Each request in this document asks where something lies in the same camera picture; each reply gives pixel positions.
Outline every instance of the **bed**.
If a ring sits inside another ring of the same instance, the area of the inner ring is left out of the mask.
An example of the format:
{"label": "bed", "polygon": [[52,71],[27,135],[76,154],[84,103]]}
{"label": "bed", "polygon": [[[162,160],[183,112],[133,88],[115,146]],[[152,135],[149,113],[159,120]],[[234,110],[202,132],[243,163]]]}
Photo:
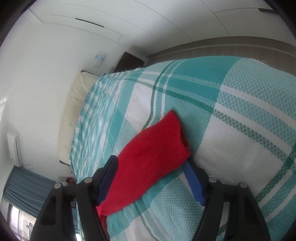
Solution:
{"label": "bed", "polygon": [[[278,241],[296,219],[295,93],[295,76],[231,56],[103,75],[88,92],[70,139],[69,131],[68,162],[80,182],[174,109],[196,165],[223,183],[246,182]],[[180,168],[108,216],[108,234],[114,241],[191,240],[202,213]],[[217,240],[223,240],[227,213],[226,203]]]}

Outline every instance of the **red towel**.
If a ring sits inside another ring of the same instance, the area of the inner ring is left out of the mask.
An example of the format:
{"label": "red towel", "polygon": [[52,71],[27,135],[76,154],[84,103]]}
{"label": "red towel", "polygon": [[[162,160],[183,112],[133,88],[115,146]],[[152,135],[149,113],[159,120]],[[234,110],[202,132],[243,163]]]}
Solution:
{"label": "red towel", "polygon": [[106,216],[139,199],[189,156],[188,141],[172,110],[157,124],[136,135],[119,154],[118,170],[106,200],[97,207],[105,230]]}

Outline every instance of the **air conditioner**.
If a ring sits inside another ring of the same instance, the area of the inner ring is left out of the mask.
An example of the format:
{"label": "air conditioner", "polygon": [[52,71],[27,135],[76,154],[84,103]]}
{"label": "air conditioner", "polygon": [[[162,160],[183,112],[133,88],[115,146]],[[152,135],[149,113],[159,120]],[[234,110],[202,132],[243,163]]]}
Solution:
{"label": "air conditioner", "polygon": [[11,161],[14,165],[20,167],[22,165],[22,162],[20,159],[20,144],[18,139],[18,133],[15,133],[14,131],[8,131],[7,141]]}

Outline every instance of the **white wall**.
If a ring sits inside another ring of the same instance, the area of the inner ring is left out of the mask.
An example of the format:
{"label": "white wall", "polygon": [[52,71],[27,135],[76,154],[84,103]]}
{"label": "white wall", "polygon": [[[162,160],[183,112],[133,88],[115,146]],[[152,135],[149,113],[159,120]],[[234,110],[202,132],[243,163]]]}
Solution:
{"label": "white wall", "polygon": [[[6,98],[3,122],[7,123],[0,133],[0,172],[2,163],[9,163],[6,133],[10,128],[19,133],[22,162],[32,171],[54,180],[66,175],[57,158],[57,144],[72,82],[82,69],[109,73],[124,51],[126,47],[99,35],[41,23],[32,13],[24,13],[0,48],[0,100]],[[94,56],[100,52],[107,56],[96,68]]]}
{"label": "white wall", "polygon": [[9,208],[9,202],[5,198],[2,198],[0,203],[0,211],[6,221],[8,217],[8,208]]}

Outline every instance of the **dark wooden cabinet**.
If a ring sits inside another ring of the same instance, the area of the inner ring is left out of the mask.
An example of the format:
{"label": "dark wooden cabinet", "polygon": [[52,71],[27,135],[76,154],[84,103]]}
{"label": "dark wooden cabinet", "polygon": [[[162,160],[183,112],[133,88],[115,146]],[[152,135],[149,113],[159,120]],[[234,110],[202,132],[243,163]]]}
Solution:
{"label": "dark wooden cabinet", "polygon": [[113,73],[141,68],[144,67],[144,63],[145,62],[143,60],[133,56],[128,52],[124,52],[121,58],[118,60]]}

